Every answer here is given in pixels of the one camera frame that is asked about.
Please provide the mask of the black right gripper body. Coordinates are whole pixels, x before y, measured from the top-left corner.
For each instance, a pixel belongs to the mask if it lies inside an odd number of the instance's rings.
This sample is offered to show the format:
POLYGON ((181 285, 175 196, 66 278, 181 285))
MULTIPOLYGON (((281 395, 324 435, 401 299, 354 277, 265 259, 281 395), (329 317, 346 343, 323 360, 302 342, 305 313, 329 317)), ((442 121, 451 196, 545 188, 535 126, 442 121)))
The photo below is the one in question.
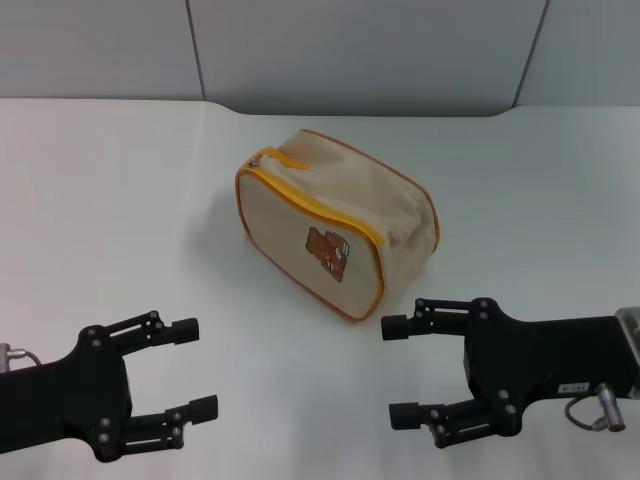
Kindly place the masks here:
POLYGON ((496 416, 500 436, 518 434, 537 401, 593 396, 600 384, 627 398, 636 386, 636 356, 614 316, 526 322, 475 299, 464 353, 469 388, 496 416))

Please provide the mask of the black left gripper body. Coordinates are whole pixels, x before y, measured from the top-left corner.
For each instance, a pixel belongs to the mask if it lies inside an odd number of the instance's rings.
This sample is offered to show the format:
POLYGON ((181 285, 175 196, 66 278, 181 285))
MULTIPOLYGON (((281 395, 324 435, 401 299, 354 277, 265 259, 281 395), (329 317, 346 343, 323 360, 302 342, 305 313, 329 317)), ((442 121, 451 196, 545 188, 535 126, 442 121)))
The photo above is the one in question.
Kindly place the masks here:
POLYGON ((100 326, 83 329, 62 359, 1 374, 2 453, 77 439, 112 462, 130 414, 122 354, 100 326))

